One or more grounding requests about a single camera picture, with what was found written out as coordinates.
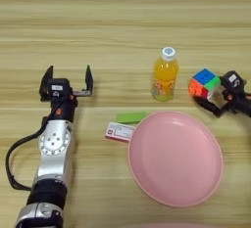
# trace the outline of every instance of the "orange juice bottle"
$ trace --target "orange juice bottle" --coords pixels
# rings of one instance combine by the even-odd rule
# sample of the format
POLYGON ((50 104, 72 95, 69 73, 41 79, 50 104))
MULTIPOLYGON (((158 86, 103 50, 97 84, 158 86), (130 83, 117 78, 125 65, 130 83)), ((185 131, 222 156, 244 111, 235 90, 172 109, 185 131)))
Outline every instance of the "orange juice bottle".
POLYGON ((165 102, 174 96, 177 73, 176 50, 166 47, 154 64, 152 95, 155 99, 165 102))

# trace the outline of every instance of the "rubik's cube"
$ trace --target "rubik's cube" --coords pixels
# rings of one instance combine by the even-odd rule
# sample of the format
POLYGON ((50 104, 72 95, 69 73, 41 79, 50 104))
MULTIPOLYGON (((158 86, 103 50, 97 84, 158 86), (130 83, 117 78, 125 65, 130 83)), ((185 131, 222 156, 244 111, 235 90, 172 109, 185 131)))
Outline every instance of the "rubik's cube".
POLYGON ((220 84, 220 78, 204 68, 193 76, 188 91, 192 96, 210 99, 220 84))

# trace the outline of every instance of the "wooden table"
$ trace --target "wooden table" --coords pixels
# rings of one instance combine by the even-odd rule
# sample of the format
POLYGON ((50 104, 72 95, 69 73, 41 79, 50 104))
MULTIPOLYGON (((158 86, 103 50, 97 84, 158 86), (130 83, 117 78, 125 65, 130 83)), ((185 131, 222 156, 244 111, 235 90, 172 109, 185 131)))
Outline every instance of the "wooden table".
MULTIPOLYGON (((45 70, 83 87, 91 65, 95 92, 76 112, 75 176, 66 228, 114 228, 135 223, 190 222, 251 227, 251 120, 220 119, 196 107, 189 78, 207 67, 236 69, 251 90, 251 0, 0 0, 0 226, 12 227, 27 192, 14 191, 5 175, 10 145, 38 129, 49 104, 39 102, 45 70), (152 65, 163 47, 176 48, 176 96, 158 103, 149 93, 152 65), (117 113, 181 111, 203 121, 224 154, 217 193, 193 208, 171 208, 146 196, 133 181, 127 145, 104 138, 117 113)), ((36 142, 14 156, 13 171, 30 185, 39 163, 36 142)))

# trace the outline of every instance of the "pink bowl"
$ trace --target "pink bowl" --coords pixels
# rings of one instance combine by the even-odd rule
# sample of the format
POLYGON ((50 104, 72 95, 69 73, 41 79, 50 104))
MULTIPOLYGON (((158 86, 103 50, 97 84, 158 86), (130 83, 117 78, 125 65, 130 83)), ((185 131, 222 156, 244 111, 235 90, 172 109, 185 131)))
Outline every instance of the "pink bowl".
POLYGON ((151 114, 138 124, 128 161, 146 194, 176 207, 205 202, 223 174, 222 152, 212 133, 197 119, 176 112, 151 114))

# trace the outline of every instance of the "bottle cap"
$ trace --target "bottle cap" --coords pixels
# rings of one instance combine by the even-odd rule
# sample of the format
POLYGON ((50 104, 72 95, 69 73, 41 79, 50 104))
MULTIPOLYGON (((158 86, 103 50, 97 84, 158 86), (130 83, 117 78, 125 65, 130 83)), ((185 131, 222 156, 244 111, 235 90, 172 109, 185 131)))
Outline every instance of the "bottle cap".
POLYGON ((176 57, 176 50, 172 47, 165 47, 162 51, 162 58, 171 61, 176 57))

